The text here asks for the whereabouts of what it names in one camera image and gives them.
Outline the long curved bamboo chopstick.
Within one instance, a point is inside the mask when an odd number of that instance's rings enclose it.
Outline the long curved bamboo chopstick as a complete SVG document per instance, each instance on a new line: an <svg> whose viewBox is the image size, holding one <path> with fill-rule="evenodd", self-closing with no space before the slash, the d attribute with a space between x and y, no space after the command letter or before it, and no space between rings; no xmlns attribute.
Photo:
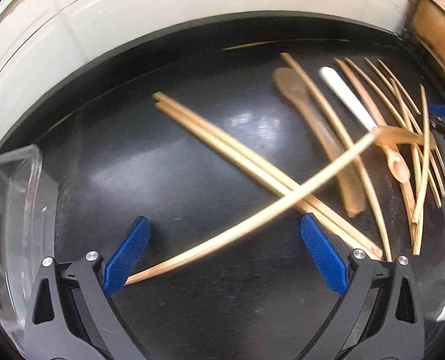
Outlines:
<svg viewBox="0 0 445 360"><path fill-rule="evenodd" d="M269 223L272 219L296 205L298 202L302 201L304 197L307 197L313 191L327 183L328 180L332 179L336 174L348 166L348 164L355 160L358 155L375 143L379 138L379 135L380 131L377 128L372 132L367 133L357 141L356 144L352 145L340 155L339 158L325 166L320 172L306 180L305 183L298 185L297 188L289 194L281 197L276 202L266 206L263 210L258 211L232 228L228 228L217 236L192 247L190 250L186 250L183 253L161 262L154 267L150 267L143 272L129 276L125 281L125 285L136 284L152 277L179 269L179 267L183 267L189 263L204 258L228 244L237 241L239 238L257 230L262 225Z"/></svg>

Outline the small translucent amber spoon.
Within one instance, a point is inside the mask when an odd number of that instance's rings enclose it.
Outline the small translucent amber spoon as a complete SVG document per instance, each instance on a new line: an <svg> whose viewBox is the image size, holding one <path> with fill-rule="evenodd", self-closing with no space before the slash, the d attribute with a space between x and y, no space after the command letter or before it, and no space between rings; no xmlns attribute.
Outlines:
<svg viewBox="0 0 445 360"><path fill-rule="evenodd" d="M397 149L390 145L381 145L387 160L388 170L392 176L400 183L406 183L410 180L410 170Z"/></svg>

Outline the thin bamboo chopstick beside spoon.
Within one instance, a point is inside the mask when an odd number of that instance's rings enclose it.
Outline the thin bamboo chopstick beside spoon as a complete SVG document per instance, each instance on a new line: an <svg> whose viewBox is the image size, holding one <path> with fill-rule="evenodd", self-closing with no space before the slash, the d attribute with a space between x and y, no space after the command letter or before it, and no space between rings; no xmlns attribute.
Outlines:
<svg viewBox="0 0 445 360"><path fill-rule="evenodd" d="M300 64L294 60L292 55L287 52L283 52L281 54L284 62L292 68L300 77L300 79L304 82L308 92L313 96L317 105L322 110L323 114L327 117L331 127L334 128L336 135L340 139L340 141L345 145L347 149L349 149L353 144L353 139L350 137L346 127L343 125L340 117L335 112L333 106L327 101L326 97L323 95L321 90L314 84L312 79L306 73L306 71L300 66ZM388 231L386 228L386 224L384 222L383 213L381 210L381 206L379 204L379 199L377 198L376 192L374 190L374 186L372 184L369 173L361 159L360 156L357 156L353 161L355 164L356 170L361 178L362 186L365 190L365 194L368 198L369 203L371 204L371 209L374 214L375 221L377 223L379 234L381 236L381 240L383 243L383 251L385 254L385 258L387 261L392 262L392 251L389 243Z"/></svg>

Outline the bamboo chopstick far right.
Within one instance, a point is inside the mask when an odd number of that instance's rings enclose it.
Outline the bamboo chopstick far right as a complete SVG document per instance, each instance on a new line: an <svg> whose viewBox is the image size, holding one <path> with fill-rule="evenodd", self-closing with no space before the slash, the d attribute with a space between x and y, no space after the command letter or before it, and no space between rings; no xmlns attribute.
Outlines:
<svg viewBox="0 0 445 360"><path fill-rule="evenodd" d="M421 112L419 111L419 108L416 106L415 102L413 101L412 97L409 95L409 93L407 92L407 90L404 88L404 86L402 85L402 83L397 79L397 77L395 76L395 74L389 69L389 67L381 60L378 59L378 63L379 65L385 70L385 72L388 73L388 75L395 81L396 83L396 87L399 89L401 96L404 100L408 100L410 107L416 111L417 115L421 115ZM410 111L410 108L407 105L404 105L405 109L407 110L409 117L410 117L410 121L412 126L414 127L415 131L417 133L421 133L421 127L419 126L419 123L417 122L417 120L414 118L412 111ZM439 162L440 165L440 169L442 170L442 175L444 177L444 182L445 182L445 165L444 165L444 160L442 158L442 155L440 153L440 150L438 147L436 147L434 149L435 153L436 153L436 158L437 161Z"/></svg>

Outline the brown wooden spoon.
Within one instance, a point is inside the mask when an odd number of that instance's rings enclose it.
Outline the brown wooden spoon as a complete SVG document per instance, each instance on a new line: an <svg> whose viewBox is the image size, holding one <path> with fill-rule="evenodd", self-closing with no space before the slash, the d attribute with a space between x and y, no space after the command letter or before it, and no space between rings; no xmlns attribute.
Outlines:
<svg viewBox="0 0 445 360"><path fill-rule="evenodd" d="M327 158L335 161L344 152L344 147L310 100L308 90L298 74L288 67L278 67L273 71L273 80L278 90L302 114L307 125L323 147ZM346 166L337 175L340 194L346 213L354 218L366 209L362 182L353 165Z"/></svg>

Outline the white handled utensil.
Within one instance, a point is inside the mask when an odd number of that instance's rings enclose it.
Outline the white handled utensil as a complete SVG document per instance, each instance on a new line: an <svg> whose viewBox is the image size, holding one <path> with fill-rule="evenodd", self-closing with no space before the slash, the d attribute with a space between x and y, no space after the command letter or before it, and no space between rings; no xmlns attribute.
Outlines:
<svg viewBox="0 0 445 360"><path fill-rule="evenodd" d="M367 109L357 99L356 95L346 85L335 69L332 67L320 67L318 74L338 99L340 99L340 101L353 113L367 130L372 130L377 127L376 122Z"/></svg>

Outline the clear plastic container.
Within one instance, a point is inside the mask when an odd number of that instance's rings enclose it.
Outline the clear plastic container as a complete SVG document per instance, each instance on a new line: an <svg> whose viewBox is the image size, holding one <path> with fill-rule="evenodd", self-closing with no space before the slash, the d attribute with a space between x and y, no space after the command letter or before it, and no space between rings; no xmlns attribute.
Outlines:
<svg viewBox="0 0 445 360"><path fill-rule="evenodd" d="M38 269L55 254L58 191L38 146L0 155L0 326L18 349Z"/></svg>

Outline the bamboo chopstick right pile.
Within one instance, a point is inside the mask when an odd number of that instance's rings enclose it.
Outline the bamboo chopstick right pile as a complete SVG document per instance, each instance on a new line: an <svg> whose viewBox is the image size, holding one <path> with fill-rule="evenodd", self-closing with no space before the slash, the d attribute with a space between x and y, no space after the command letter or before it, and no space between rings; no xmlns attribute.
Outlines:
<svg viewBox="0 0 445 360"><path fill-rule="evenodd" d="M421 102L422 102L422 166L421 179L417 190L416 205L413 213L413 224L415 225L415 236L413 239L412 253L420 255L422 247L422 231L423 231L423 209L427 194L429 163L430 163L430 127L429 127L429 111L427 104L427 94L423 85L420 85Z"/></svg>

